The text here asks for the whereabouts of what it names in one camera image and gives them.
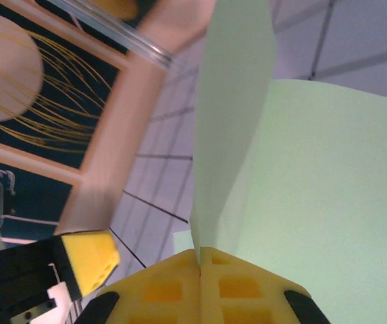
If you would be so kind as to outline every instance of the yellow 3d-printed part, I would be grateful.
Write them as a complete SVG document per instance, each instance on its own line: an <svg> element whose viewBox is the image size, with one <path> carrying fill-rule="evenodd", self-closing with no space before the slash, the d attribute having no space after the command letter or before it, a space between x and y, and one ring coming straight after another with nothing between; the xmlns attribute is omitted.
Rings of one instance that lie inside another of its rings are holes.
<svg viewBox="0 0 387 324"><path fill-rule="evenodd" d="M195 251L181 252L102 289L120 295L106 324L199 324L199 287Z"/></svg>
<svg viewBox="0 0 387 324"><path fill-rule="evenodd" d="M201 248L201 323L299 324L286 290L301 286L214 248Z"/></svg>
<svg viewBox="0 0 387 324"><path fill-rule="evenodd" d="M101 286L121 261L108 232L67 234L62 240L82 296Z"/></svg>

